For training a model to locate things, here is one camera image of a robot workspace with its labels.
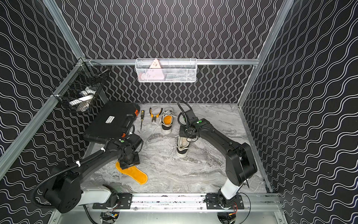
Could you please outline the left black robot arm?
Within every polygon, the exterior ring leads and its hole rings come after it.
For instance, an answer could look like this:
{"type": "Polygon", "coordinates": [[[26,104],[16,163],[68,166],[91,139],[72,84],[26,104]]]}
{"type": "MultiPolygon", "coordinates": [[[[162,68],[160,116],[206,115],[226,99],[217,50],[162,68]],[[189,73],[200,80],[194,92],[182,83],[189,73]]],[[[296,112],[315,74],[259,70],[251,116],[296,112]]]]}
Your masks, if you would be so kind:
{"type": "Polygon", "coordinates": [[[118,192],[114,188],[98,184],[85,185],[84,182],[114,160],[120,163],[122,169],[138,165],[142,146],[143,140],[137,135],[129,139],[111,139],[100,150],[81,161],[66,168],[55,167],[44,182],[43,197],[62,214],[77,206],[92,203],[115,207],[118,192]]]}

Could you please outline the black white sneaker with laces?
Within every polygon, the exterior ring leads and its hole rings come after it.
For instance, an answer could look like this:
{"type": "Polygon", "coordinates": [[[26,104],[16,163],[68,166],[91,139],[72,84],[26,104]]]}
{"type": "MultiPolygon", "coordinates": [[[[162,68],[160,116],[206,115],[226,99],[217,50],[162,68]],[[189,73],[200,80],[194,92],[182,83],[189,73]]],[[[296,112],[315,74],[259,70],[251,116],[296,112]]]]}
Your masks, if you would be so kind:
{"type": "Polygon", "coordinates": [[[172,123],[173,123],[174,113],[173,108],[166,108],[161,116],[161,131],[163,134],[169,134],[172,132],[172,123]]]}

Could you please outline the orange insole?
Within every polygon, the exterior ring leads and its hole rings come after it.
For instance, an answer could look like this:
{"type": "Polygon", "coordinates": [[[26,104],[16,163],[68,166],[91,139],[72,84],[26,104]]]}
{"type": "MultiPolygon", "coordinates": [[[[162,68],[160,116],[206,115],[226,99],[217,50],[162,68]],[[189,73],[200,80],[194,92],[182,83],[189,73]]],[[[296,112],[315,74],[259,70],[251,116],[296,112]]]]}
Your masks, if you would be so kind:
{"type": "Polygon", "coordinates": [[[127,169],[122,169],[120,167],[120,163],[116,162],[116,169],[129,177],[131,177],[133,180],[135,180],[140,185],[144,185],[148,181],[148,176],[144,172],[140,171],[136,166],[129,167],[127,169]]]}
{"type": "Polygon", "coordinates": [[[165,115],[163,116],[163,124],[166,125],[166,126],[170,126],[172,124],[172,116],[171,115],[165,115]]]}

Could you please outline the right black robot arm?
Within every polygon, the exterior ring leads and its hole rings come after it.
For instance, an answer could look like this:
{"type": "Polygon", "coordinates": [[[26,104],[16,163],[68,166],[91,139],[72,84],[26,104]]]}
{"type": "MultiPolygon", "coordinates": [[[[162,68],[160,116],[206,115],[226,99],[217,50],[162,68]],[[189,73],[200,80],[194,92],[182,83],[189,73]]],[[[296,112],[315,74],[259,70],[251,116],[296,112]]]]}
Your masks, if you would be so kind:
{"type": "Polygon", "coordinates": [[[181,125],[180,137],[185,139],[202,138],[225,157],[227,180],[219,190],[225,200],[234,198],[242,184],[258,171],[250,145],[231,140],[206,119],[195,120],[188,126],[181,125]]]}

